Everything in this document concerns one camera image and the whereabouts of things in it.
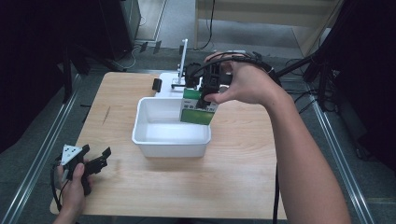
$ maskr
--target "black cable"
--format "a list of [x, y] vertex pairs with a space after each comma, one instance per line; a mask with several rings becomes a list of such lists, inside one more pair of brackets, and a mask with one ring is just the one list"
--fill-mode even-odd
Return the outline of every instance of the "black cable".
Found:
[[288, 94], [303, 94], [303, 93], [305, 93], [305, 92], [308, 92], [308, 91], [297, 91], [297, 90], [286, 90], [285, 89], [285, 91], [288, 93]]
[[299, 114], [302, 114], [302, 113], [304, 113], [305, 112], [305, 110], [307, 110], [308, 108], [309, 108], [309, 106], [311, 106], [315, 101], [317, 101], [318, 99], [314, 99], [314, 100], [312, 100], [311, 102], [309, 102], [309, 104], [308, 105], [306, 105], [303, 109], [301, 109], [298, 113]]
[[273, 210], [273, 224], [277, 223], [277, 208], [279, 207], [279, 179], [277, 177], [277, 165], [275, 174], [275, 198], [274, 198], [274, 210]]
[[66, 185], [69, 183], [69, 180], [66, 181], [66, 183], [64, 183], [64, 186], [61, 189], [61, 192], [59, 192], [59, 201], [61, 201], [62, 199], [62, 192], [64, 191], [64, 187], [66, 187]]
[[313, 91], [302, 92], [302, 94], [294, 100], [294, 103], [297, 103], [297, 101], [299, 101], [301, 98], [303, 98], [306, 94], [312, 94], [312, 93], [313, 93]]
[[213, 56], [210, 57], [206, 62], [208, 63], [208, 62], [212, 61], [212, 59], [214, 59], [214, 58], [216, 58], [216, 57], [219, 57], [219, 56], [220, 56], [220, 58], [223, 58], [224, 55], [233, 55], [233, 54], [242, 54], [242, 55], [244, 55], [244, 56], [247, 57], [247, 58], [251, 58], [250, 55], [245, 54], [245, 53], [222, 52], [222, 53], [213, 55]]
[[132, 68], [132, 67], [136, 64], [136, 57], [134, 56], [134, 51], [135, 51], [136, 49], [139, 49], [139, 48], [141, 48], [141, 46], [135, 46], [135, 47], [132, 49], [132, 51], [130, 51], [130, 52], [128, 51], [128, 53], [131, 53], [132, 59], [134, 60], [134, 62], [132, 63], [132, 65], [128, 65], [128, 66], [121, 65], [121, 64], [117, 63], [118, 61], [113, 61], [113, 64], [115, 64], [116, 66], [122, 68], [123, 71], [126, 72], [127, 69]]
[[255, 60], [253, 58], [247, 58], [247, 57], [242, 57], [242, 56], [232, 56], [232, 57], [220, 58], [220, 59], [216, 59], [215, 61], [204, 63], [201, 67], [199, 67], [198, 69], [193, 71], [192, 75], [195, 76], [196, 74], [198, 74], [198, 72], [205, 69], [206, 67], [208, 67], [211, 64], [223, 63], [223, 62], [227, 62], [227, 61], [234, 61], [234, 62], [239, 62], [239, 63], [253, 63], [255, 65], [262, 67], [264, 69], [264, 71], [266, 73], [268, 73], [269, 75], [271, 75], [274, 72], [274, 68], [271, 65], [269, 65], [268, 63], [265, 63], [265, 62], [262, 62], [259, 60]]
[[[288, 67], [288, 64], [291, 63], [292, 61], [300, 61], [301, 59], [290, 59], [285, 63], [285, 67]], [[299, 67], [301, 74], [294, 73], [293, 71], [290, 72], [290, 74], [301, 77], [304, 75], [304, 71], [301, 67]]]
[[196, 50], [202, 50], [207, 47], [207, 45], [210, 43], [210, 40], [212, 39], [212, 23], [213, 23], [213, 14], [215, 12], [215, 3], [216, 0], [213, 0], [213, 6], [212, 6], [212, 15], [210, 16], [210, 28], [209, 28], [209, 39], [207, 40], [206, 44]]
[[58, 211], [61, 211], [62, 209], [62, 205], [61, 202], [58, 198], [58, 195], [56, 194], [56, 187], [55, 187], [55, 168], [58, 166], [59, 164], [53, 164], [52, 165], [52, 169], [50, 171], [50, 185], [51, 185], [51, 190], [52, 190], [52, 196], [53, 199], [56, 202], [56, 206], [58, 208]]
[[142, 47], [142, 45], [135, 44], [131, 51], [126, 51], [119, 59], [114, 60], [113, 62], [117, 63], [117, 62], [121, 61], [123, 58], [125, 58], [125, 56], [127, 54], [129, 54], [130, 52], [134, 51], [135, 49], [138, 49], [138, 48], [141, 48], [141, 47]]

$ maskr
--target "floor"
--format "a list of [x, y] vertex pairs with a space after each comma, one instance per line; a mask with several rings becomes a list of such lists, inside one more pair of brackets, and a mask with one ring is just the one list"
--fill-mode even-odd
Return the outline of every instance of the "floor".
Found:
[[[194, 0], [140, 0], [142, 21], [139, 28], [137, 44], [148, 41], [149, 46], [154, 46], [157, 42], [161, 41], [161, 47], [163, 49], [178, 49], [182, 44], [182, 40], [189, 39], [188, 47], [192, 49], [193, 40], [193, 14], [194, 14]], [[200, 21], [200, 35], [199, 35], [199, 46], [203, 46], [208, 39], [208, 29], [206, 27], [207, 21]], [[213, 35], [207, 45], [205, 51], [210, 53], [214, 50], [228, 50], [228, 49], [244, 49], [247, 51], [257, 51], [264, 56], [272, 58], [283, 58], [283, 59], [301, 59], [303, 58], [302, 53], [299, 50], [297, 41], [293, 35], [291, 27], [270, 25], [270, 24], [255, 24], [255, 23], [240, 23], [240, 22], [227, 22], [227, 21], [214, 21], [213, 22]], [[144, 57], [145, 53], [139, 54], [138, 57]], [[166, 54], [161, 52], [158, 55], [159, 59], [163, 61], [169, 60]], [[152, 69], [163, 69], [158, 64], [141, 64], [136, 62], [132, 55], [126, 56], [123, 60], [119, 61], [123, 65], [132, 65], [134, 68], [140, 67], [152, 67]], [[286, 66], [285, 64], [278, 64], [280, 68]], [[81, 86], [79, 91], [78, 101], [75, 102], [77, 108], [73, 108], [70, 111], [69, 119], [64, 124], [64, 128], [60, 130], [58, 136], [59, 142], [70, 142], [71, 139], [77, 139], [78, 133], [74, 133], [73, 130], [78, 129], [82, 126], [82, 120], [88, 108], [80, 105], [89, 105], [92, 103], [94, 98], [94, 92], [87, 91], [89, 88], [97, 88], [100, 85], [102, 77], [99, 76], [87, 76], [81, 80]], [[301, 89], [304, 90], [309, 88], [305, 86], [299, 77], [288, 77], [284, 80], [286, 86], [289, 89]], [[39, 139], [39, 141], [33, 141], [36, 135], [45, 134], [50, 130], [51, 122], [49, 120], [55, 120], [57, 117], [57, 109], [61, 107], [59, 102], [62, 101], [62, 93], [56, 95], [51, 103], [46, 107], [45, 111], [37, 117], [30, 129], [26, 132], [25, 138], [23, 138], [13, 148], [13, 158], [26, 157], [26, 148], [40, 148], [41, 144], [47, 139]], [[306, 96], [297, 106], [303, 108], [306, 104], [311, 101], [309, 96]], [[396, 220], [396, 178], [394, 173], [387, 169], [383, 164], [376, 160], [362, 161], [356, 157], [355, 151], [353, 150], [353, 144], [348, 137], [346, 127], [338, 116], [334, 113], [324, 115], [324, 117], [317, 117], [320, 114], [314, 107], [310, 107], [308, 113], [303, 113], [302, 117], [307, 122], [309, 130], [318, 136], [318, 141], [321, 143], [323, 153], [329, 158], [334, 172], [337, 174], [343, 191], [346, 195], [346, 200], [350, 208], [353, 223], [393, 223]], [[323, 125], [320, 119], [324, 118], [331, 124], [330, 130], [335, 130], [334, 133], [323, 134]], [[346, 165], [339, 164], [339, 160], [335, 159], [335, 155], [339, 146], [341, 149], [341, 161], [346, 161]], [[30, 164], [34, 161], [34, 156], [26, 161], [5, 161], [4, 157], [7, 153], [0, 155], [0, 167], [3, 169], [2, 176], [5, 173], [12, 170], [15, 175], [7, 175], [7, 179], [3, 178], [1, 181], [2, 188], [0, 189], [1, 195], [7, 195], [0, 201], [8, 202], [14, 195], [14, 190], [20, 184], [20, 180], [16, 177], [18, 175], [24, 175], [27, 172]], [[49, 193], [48, 188], [48, 174], [42, 174], [38, 177], [38, 183], [33, 192], [27, 192], [35, 197], [45, 197]], [[21, 220], [18, 223], [29, 223], [29, 219], [40, 220], [41, 210], [37, 207], [48, 207], [49, 202], [36, 202], [28, 201], [25, 209], [21, 212]], [[6, 212], [6, 208], [0, 206], [0, 214]], [[152, 223], [187, 223], [187, 220], [179, 220], [176, 218], [157, 218], [157, 217], [118, 217], [117, 219], [111, 219], [110, 217], [106, 220], [89, 219], [83, 218], [81, 223], [134, 223], [134, 224], [152, 224]], [[195, 219], [194, 223], [267, 223], [262, 220], [200, 220]]]

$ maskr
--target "small black object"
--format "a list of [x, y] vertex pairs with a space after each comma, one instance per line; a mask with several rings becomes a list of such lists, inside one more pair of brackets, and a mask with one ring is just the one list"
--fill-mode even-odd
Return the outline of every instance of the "small black object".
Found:
[[146, 48], [148, 47], [149, 42], [145, 42], [142, 44], [142, 47], [140, 48], [139, 53], [146, 51]]
[[156, 53], [158, 53], [158, 52], [160, 51], [161, 43], [162, 43], [161, 40], [160, 40], [160, 41], [157, 41], [157, 42], [155, 43], [155, 48], [154, 48], [153, 54], [156, 54]]
[[[89, 151], [90, 151], [90, 146], [85, 145], [82, 148], [82, 150], [77, 154], [77, 156], [75, 156], [70, 162], [68, 162], [66, 165], [64, 165], [64, 169], [69, 170], [69, 173], [66, 176], [66, 178], [68, 180], [73, 180], [73, 173], [74, 173], [77, 165], [79, 163], [84, 163], [84, 155], [87, 154], [87, 152], [89, 152]], [[108, 147], [104, 152], [102, 152], [102, 156], [85, 163], [84, 174], [81, 177], [81, 184], [82, 184], [82, 187], [84, 188], [84, 195], [89, 195], [91, 193], [91, 188], [88, 183], [88, 176], [92, 175], [92, 174], [100, 173], [102, 168], [107, 166], [106, 159], [110, 155], [111, 155], [111, 150], [110, 150], [110, 147]], [[58, 196], [56, 194], [54, 170], [55, 170], [56, 166], [59, 165], [61, 159], [62, 159], [62, 154], [55, 159], [56, 163], [52, 166], [52, 170], [51, 170], [51, 174], [50, 174], [52, 195], [55, 199], [55, 202], [57, 203], [57, 207], [58, 207], [59, 211], [62, 209], [62, 205], [61, 205], [60, 199], [58, 198]]]
[[154, 78], [152, 82], [152, 90], [156, 92], [161, 92], [161, 86], [163, 85], [163, 81], [160, 78]]
[[200, 77], [203, 75], [203, 72], [198, 74], [198, 76], [196, 76], [193, 72], [200, 67], [201, 65], [199, 63], [190, 63], [184, 67], [186, 88], [196, 89], [196, 87], [199, 85]]

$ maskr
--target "black wire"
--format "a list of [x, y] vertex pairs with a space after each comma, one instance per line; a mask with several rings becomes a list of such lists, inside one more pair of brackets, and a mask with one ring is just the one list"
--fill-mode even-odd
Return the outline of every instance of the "black wire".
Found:
[[308, 92], [308, 91], [297, 91], [297, 90], [287, 90], [287, 89], [285, 89], [285, 91], [288, 93], [288, 94], [303, 94], [303, 93], [305, 93], [305, 92]]
[[312, 100], [311, 102], [309, 102], [309, 104], [308, 105], [306, 105], [303, 109], [301, 109], [298, 113], [299, 114], [302, 114], [302, 113], [304, 113], [305, 112], [305, 110], [307, 110], [308, 108], [309, 108], [309, 106], [311, 106], [315, 101], [317, 101], [318, 99], [314, 99], [314, 100]]
[[313, 94], [313, 93], [314, 93], [314, 91], [302, 92], [302, 94], [294, 100], [294, 103], [297, 103], [297, 101], [299, 101], [301, 98], [303, 98], [306, 94]]
[[196, 50], [202, 50], [207, 47], [207, 45], [210, 43], [210, 40], [212, 39], [212, 23], [213, 23], [213, 14], [215, 12], [215, 3], [216, 0], [213, 0], [213, 6], [212, 6], [212, 15], [210, 16], [210, 28], [209, 28], [209, 39], [207, 40], [206, 44]]
[[51, 185], [51, 189], [52, 189], [52, 196], [53, 199], [56, 202], [56, 206], [58, 208], [58, 211], [61, 211], [62, 209], [62, 205], [61, 202], [58, 198], [58, 195], [56, 195], [56, 188], [55, 188], [55, 168], [58, 166], [59, 164], [53, 164], [52, 165], [52, 169], [50, 171], [50, 185]]
[[277, 223], [277, 208], [279, 207], [279, 179], [277, 177], [277, 165], [275, 174], [275, 198], [274, 198], [274, 210], [273, 210], [273, 224]]
[[260, 66], [261, 68], [264, 69], [264, 71], [270, 75], [270, 77], [276, 82], [276, 84], [278, 84], [280, 86], [280, 81], [278, 80], [277, 77], [275, 77], [275, 71], [274, 71], [274, 67], [272, 67], [271, 65], [269, 65], [268, 63], [262, 62], [262, 61], [257, 61], [255, 59], [252, 58], [247, 58], [247, 57], [243, 57], [243, 56], [233, 56], [233, 57], [228, 57], [228, 58], [220, 58], [220, 59], [216, 59], [215, 61], [212, 62], [207, 62], [204, 63], [203, 65], [201, 65], [199, 68], [197, 68], [195, 71], [192, 72], [193, 76], [199, 76], [197, 75], [198, 72], [200, 72], [201, 70], [204, 70], [205, 68], [207, 68], [210, 64], [214, 64], [214, 63], [223, 63], [223, 62], [227, 62], [227, 61], [234, 61], [234, 62], [242, 62], [242, 63], [253, 63], [256, 64], [258, 66]]
[[64, 191], [64, 187], [66, 187], [66, 185], [69, 183], [69, 180], [66, 181], [66, 183], [64, 183], [64, 186], [61, 189], [61, 192], [59, 192], [59, 201], [61, 201], [62, 199], [62, 192]]
[[[288, 67], [288, 64], [291, 63], [292, 61], [300, 61], [301, 59], [290, 59], [285, 63], [285, 67]], [[293, 71], [290, 72], [290, 74], [295, 75], [295, 76], [303, 76], [304, 75], [304, 71], [301, 67], [299, 67], [301, 74], [298, 73], [294, 73]]]
[[135, 49], [138, 49], [138, 48], [141, 48], [141, 47], [142, 47], [142, 45], [136, 45], [136, 44], [135, 44], [131, 51], [129, 51], [129, 50], [126, 51], [119, 59], [117, 59], [117, 60], [115, 60], [115, 61], [113, 61], [113, 62], [117, 63], [117, 62], [121, 61], [123, 58], [125, 58], [125, 56], [126, 56], [127, 54], [129, 54], [129, 53], [131, 53], [132, 51], [134, 51]]
[[219, 57], [219, 56], [220, 56], [220, 58], [222, 58], [224, 55], [233, 55], [233, 54], [242, 54], [242, 55], [244, 55], [244, 56], [247, 57], [247, 58], [251, 58], [250, 55], [244, 54], [244, 53], [222, 52], [222, 53], [213, 55], [213, 56], [210, 57], [206, 62], [208, 63], [208, 62], [210, 62], [212, 59], [214, 59], [214, 58], [216, 58], [216, 57]]

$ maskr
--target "wooden table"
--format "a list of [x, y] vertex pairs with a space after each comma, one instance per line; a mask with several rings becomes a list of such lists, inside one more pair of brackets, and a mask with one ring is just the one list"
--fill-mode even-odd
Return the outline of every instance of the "wooden table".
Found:
[[[202, 158], [145, 158], [131, 136], [136, 105], [154, 95], [155, 77], [105, 75], [76, 146], [90, 145], [88, 159], [107, 147], [112, 155], [108, 166], [93, 176], [84, 214], [272, 218], [276, 153], [265, 109], [239, 102], [221, 105]], [[50, 210], [57, 213], [54, 202]], [[278, 213], [286, 219], [281, 200]]]

